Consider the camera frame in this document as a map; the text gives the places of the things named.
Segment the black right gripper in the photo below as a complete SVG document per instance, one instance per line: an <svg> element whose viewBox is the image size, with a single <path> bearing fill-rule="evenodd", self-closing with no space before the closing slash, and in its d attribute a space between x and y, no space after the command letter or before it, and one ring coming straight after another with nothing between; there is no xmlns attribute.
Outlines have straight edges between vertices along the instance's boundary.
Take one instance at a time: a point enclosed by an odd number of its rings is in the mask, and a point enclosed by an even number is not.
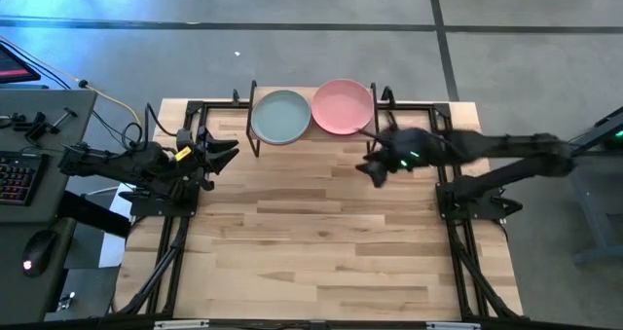
<svg viewBox="0 0 623 330"><path fill-rule="evenodd" d="M389 170L439 165L445 157L444 142L423 128L386 128L380 133L362 128L358 132L382 145L377 158L366 156L363 163L355 166L370 177L375 188L383 187Z"/></svg>

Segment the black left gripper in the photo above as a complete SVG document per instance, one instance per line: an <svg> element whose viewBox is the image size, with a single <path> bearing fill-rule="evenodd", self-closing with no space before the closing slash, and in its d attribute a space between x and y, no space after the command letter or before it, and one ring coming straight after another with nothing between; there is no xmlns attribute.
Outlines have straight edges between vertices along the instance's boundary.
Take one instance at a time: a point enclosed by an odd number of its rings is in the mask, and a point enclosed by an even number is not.
<svg viewBox="0 0 623 330"><path fill-rule="evenodd" d="M218 175L225 166L239 153L238 141L206 139L209 154L209 171ZM214 189L214 182L208 179L208 165L205 150L193 139L189 129L179 129L176 133L177 152L174 159L186 177L198 184L205 191Z"/></svg>

